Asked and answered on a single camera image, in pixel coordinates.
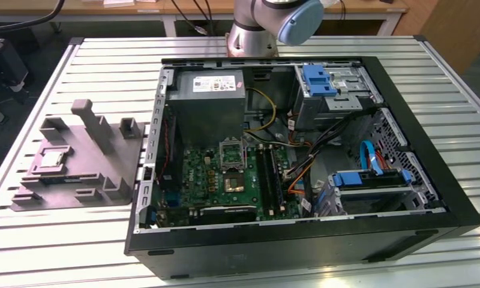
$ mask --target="chip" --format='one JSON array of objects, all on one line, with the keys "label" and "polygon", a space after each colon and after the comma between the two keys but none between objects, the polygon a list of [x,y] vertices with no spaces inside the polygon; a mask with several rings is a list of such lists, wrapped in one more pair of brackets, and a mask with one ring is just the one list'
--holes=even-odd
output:
[{"label": "chip", "polygon": [[224,174],[224,192],[244,192],[246,180],[243,173]]}]

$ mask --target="ram slot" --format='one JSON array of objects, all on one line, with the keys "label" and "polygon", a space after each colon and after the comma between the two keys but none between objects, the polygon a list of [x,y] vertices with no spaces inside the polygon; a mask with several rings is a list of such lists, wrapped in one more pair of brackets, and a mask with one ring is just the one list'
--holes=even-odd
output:
[{"label": "ram slot", "polygon": [[270,173],[270,178],[271,178],[271,183],[272,183],[274,205],[275,205],[276,211],[284,211],[286,201],[283,198],[283,189],[282,189],[282,180],[279,178],[278,162],[275,160],[274,150],[267,149],[267,151],[268,151],[267,157],[268,157],[268,162],[270,162],[271,172],[272,172],[272,173]]},{"label": "ram slot", "polygon": [[263,146],[256,150],[256,167],[258,167],[258,179],[259,179],[259,187],[262,191],[262,204],[263,211],[266,215],[274,215],[274,207],[272,207],[272,196],[271,196],[271,187],[270,187],[270,178],[267,171],[267,161],[264,154]]}]

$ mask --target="metal slotted table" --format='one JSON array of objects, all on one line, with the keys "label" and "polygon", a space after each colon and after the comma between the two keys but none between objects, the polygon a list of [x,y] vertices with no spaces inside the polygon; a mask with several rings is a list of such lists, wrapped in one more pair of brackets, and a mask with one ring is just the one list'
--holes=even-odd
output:
[{"label": "metal slotted table", "polygon": [[[316,37],[282,56],[378,56],[480,212],[480,100],[427,42],[414,37]],[[84,39],[71,44],[0,168],[0,287],[160,285],[445,287],[480,284],[480,228],[396,262],[300,269],[164,283],[123,254],[131,206],[15,212],[47,115],[79,123],[75,99],[110,123],[151,119],[163,58],[222,57],[223,38]]]}]

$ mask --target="power supply label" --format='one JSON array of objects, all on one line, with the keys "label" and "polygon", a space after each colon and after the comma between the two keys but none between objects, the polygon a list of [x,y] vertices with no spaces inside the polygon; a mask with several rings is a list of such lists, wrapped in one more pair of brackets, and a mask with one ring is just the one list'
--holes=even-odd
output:
[{"label": "power supply label", "polygon": [[235,76],[203,76],[194,78],[194,92],[236,91]]}]

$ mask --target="motherboard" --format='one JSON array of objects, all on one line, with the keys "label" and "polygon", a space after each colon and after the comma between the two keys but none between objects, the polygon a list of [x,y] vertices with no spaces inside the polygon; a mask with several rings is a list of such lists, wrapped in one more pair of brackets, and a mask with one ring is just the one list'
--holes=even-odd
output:
[{"label": "motherboard", "polygon": [[[170,225],[192,224],[203,212],[224,214],[230,207],[243,209],[256,221],[299,218],[298,200],[283,181],[290,167],[286,148],[242,144],[235,148],[230,143],[222,148],[184,150],[183,188],[166,192]],[[224,163],[243,166],[224,170]]]}]

